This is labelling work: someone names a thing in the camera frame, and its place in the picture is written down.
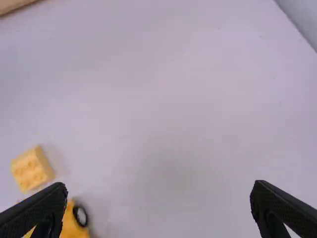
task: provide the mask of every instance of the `white table surface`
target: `white table surface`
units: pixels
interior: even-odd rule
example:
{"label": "white table surface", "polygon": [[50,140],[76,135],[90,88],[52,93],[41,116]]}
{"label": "white table surface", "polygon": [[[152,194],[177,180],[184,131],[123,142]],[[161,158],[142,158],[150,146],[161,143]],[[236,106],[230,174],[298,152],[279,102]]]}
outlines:
{"label": "white table surface", "polygon": [[0,20],[0,209],[40,143],[107,238],[260,237],[317,207],[317,54],[272,0],[46,0]]}

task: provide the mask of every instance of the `yellow lego brick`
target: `yellow lego brick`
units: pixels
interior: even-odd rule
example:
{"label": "yellow lego brick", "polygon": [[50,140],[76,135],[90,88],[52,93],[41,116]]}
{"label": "yellow lego brick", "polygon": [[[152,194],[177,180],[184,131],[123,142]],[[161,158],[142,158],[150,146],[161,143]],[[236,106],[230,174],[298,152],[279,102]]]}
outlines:
{"label": "yellow lego brick", "polygon": [[54,179],[53,169],[40,146],[12,160],[11,172],[22,192],[33,190]]}

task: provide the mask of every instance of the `white wall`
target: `white wall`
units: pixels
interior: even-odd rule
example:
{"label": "white wall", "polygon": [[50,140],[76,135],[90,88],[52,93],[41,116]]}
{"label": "white wall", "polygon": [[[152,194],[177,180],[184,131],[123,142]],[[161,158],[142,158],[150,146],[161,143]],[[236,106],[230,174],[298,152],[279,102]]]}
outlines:
{"label": "white wall", "polygon": [[260,237],[255,179],[317,207],[317,55],[273,1],[47,0],[0,55],[1,209],[37,143],[100,237]]}
{"label": "white wall", "polygon": [[317,1],[275,0],[317,52]]}

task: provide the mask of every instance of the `black wheel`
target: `black wheel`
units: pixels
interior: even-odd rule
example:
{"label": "black wheel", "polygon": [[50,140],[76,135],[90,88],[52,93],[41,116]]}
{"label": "black wheel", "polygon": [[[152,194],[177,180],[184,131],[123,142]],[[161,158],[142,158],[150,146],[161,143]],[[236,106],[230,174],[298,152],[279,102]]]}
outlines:
{"label": "black wheel", "polygon": [[79,226],[81,227],[88,226],[88,215],[83,206],[75,205],[73,208],[73,214]]}

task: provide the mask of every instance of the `yellow toy car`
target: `yellow toy car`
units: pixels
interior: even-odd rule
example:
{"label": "yellow toy car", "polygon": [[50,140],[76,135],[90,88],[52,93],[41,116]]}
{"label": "yellow toy car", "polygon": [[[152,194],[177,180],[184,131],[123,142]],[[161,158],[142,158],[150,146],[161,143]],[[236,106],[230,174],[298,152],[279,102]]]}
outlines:
{"label": "yellow toy car", "polygon": [[[71,199],[67,203],[65,214],[63,216],[63,227],[60,238],[89,238],[88,215],[84,207],[76,204]],[[34,230],[30,230],[24,237],[30,238]]]}

